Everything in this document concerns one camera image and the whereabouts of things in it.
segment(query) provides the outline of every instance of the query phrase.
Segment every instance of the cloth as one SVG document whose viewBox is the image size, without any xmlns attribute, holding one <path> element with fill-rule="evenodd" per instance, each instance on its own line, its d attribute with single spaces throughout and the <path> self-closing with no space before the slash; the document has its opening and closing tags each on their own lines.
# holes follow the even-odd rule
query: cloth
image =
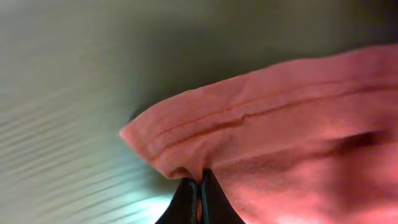
<svg viewBox="0 0 398 224">
<path fill-rule="evenodd" d="M 120 135 L 167 178 L 212 169 L 246 223 L 397 223 L 398 45 L 186 91 Z"/>
</svg>

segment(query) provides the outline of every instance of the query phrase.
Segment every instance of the towel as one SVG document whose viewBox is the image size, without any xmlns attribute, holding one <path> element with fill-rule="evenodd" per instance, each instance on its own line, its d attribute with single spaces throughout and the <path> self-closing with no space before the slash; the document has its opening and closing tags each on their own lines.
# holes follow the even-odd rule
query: towel
<svg viewBox="0 0 398 224">
<path fill-rule="evenodd" d="M 398 44 L 186 91 L 120 135 L 167 178 L 212 169 L 246 223 L 398 223 Z"/>
</svg>

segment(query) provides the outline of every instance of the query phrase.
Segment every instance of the seam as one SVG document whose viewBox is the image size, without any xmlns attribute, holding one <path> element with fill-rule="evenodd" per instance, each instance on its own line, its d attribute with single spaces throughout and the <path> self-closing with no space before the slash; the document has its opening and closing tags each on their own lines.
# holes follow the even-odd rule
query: seam
<svg viewBox="0 0 398 224">
<path fill-rule="evenodd" d="M 235 108 L 239 108 L 239 107 L 244 106 L 244 105 L 249 104 L 249 103 L 254 103 L 254 102 L 257 102 L 257 101 L 261 101 L 261 100 L 266 100 L 266 99 L 268 99 L 271 96 L 278 96 L 278 95 L 280 95 L 282 93 L 290 93 L 290 92 L 293 92 L 293 91 L 302 90 L 302 89 L 311 88 L 311 87 L 316 87 L 316 86 L 342 84 L 342 83 L 348 83 L 348 82 L 353 82 L 353 81 L 358 81 L 358 80 L 365 80 L 365 79 L 368 79 L 368 78 L 379 78 L 379 77 L 389 77 L 389 76 L 395 77 L 396 75 L 378 75 L 378 76 L 373 76 L 373 77 L 353 77 L 353 78 L 343 79 L 343 80 L 335 80 L 335 81 L 325 81 L 325 82 L 319 82 L 319 83 L 303 84 L 303 85 L 294 86 L 292 88 L 286 88 L 286 89 L 283 89 L 283 90 L 276 90 L 276 91 L 273 91 L 272 93 L 269 93 L 267 95 L 260 96 L 260 97 L 257 97 L 255 99 L 247 100 L 247 101 L 244 101 L 244 102 L 241 102 L 241 103 L 237 103 L 237 104 L 232 105 L 230 107 L 227 107 L 225 109 L 222 109 L 222 110 L 219 110 L 219 111 L 215 111 L 215 112 L 212 112 L 212 113 L 208 113 L 208 114 L 206 114 L 206 115 L 204 115 L 202 117 L 199 117 L 197 119 L 194 119 L 194 120 L 191 120 L 191 121 L 187 121 L 185 123 L 178 124 L 178 125 L 176 125 L 174 127 L 166 129 L 166 130 L 162 131 L 161 133 L 156 134 L 154 137 L 150 138 L 146 143 L 144 143 L 144 145 L 142 147 L 145 148 L 152 141 L 155 141 L 157 138 L 159 138 L 159 137 L 161 137 L 161 136 L 173 131 L 174 129 L 181 128 L 181 127 L 186 126 L 188 124 L 196 123 L 198 121 L 201 121 L 203 119 L 209 118 L 209 117 L 214 116 L 214 115 L 223 114 L 223 113 L 225 113 L 227 111 L 231 111 L 231 110 L 233 110 Z"/>
<path fill-rule="evenodd" d="M 228 121 L 228 122 L 224 122 L 224 123 L 221 123 L 221 124 L 214 125 L 213 127 L 210 127 L 208 129 L 202 130 L 202 131 L 200 131 L 198 133 L 192 134 L 192 135 L 190 135 L 190 136 L 188 136 L 186 138 L 183 138 L 183 139 L 180 139 L 178 141 L 172 142 L 172 143 L 166 145 L 163 149 L 161 149 L 160 152 L 158 153 L 158 155 L 153 157 L 151 159 L 151 161 L 155 160 L 156 158 L 158 158 L 166 149 L 168 149 L 170 147 L 174 147 L 176 145 L 179 145 L 179 144 L 182 144 L 182 143 L 184 143 L 186 141 L 189 141 L 189 140 L 191 140 L 193 138 L 204 136 L 204 135 L 207 135 L 207 134 L 210 134 L 210 133 L 222 130 L 222 129 L 235 128 L 235 127 L 241 126 L 243 124 L 244 120 L 246 120 L 246 119 L 251 119 L 251 118 L 255 118 L 255 117 L 259 117 L 259 116 L 264 116 L 264 115 L 267 115 L 269 113 L 274 113 L 274 112 L 281 111 L 281 110 L 284 110 L 284 109 L 287 109 L 287 108 L 293 108 L 295 106 L 304 105 L 304 104 L 308 104 L 308 103 L 313 103 L 313 102 L 316 102 L 316 101 L 325 101 L 325 100 L 331 100 L 331 99 L 338 99 L 338 98 L 342 98 L 342 97 L 345 97 L 345 96 L 357 95 L 357 94 L 360 94 L 360 93 L 372 93 L 372 92 L 389 91 L 389 90 L 397 91 L 398 90 L 398 85 L 393 85 L 393 86 L 379 85 L 379 86 L 362 87 L 362 88 L 358 88 L 356 90 L 352 90 L 352 91 L 347 91 L 345 93 L 341 93 L 339 95 L 324 96 L 324 97 L 312 98 L 312 99 L 309 99 L 309 100 L 296 101 L 296 102 L 289 103 L 289 104 L 286 104 L 286 105 L 283 105 L 283 106 L 279 106 L 279 107 L 276 107 L 276 108 L 271 108 L 271 109 L 268 109 L 268 110 L 260 111 L 258 113 L 245 114 L 241 118 L 234 119 L 232 121 Z"/>
</svg>

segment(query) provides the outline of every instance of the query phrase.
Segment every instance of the blurred background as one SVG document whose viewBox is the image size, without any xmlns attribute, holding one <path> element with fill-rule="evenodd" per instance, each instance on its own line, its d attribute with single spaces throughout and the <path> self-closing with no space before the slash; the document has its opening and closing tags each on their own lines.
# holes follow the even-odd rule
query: blurred background
<svg viewBox="0 0 398 224">
<path fill-rule="evenodd" d="M 397 5 L 0 0 L 0 223 L 154 223 L 178 181 L 119 139 L 130 116 L 277 62 L 396 42 Z"/>
</svg>

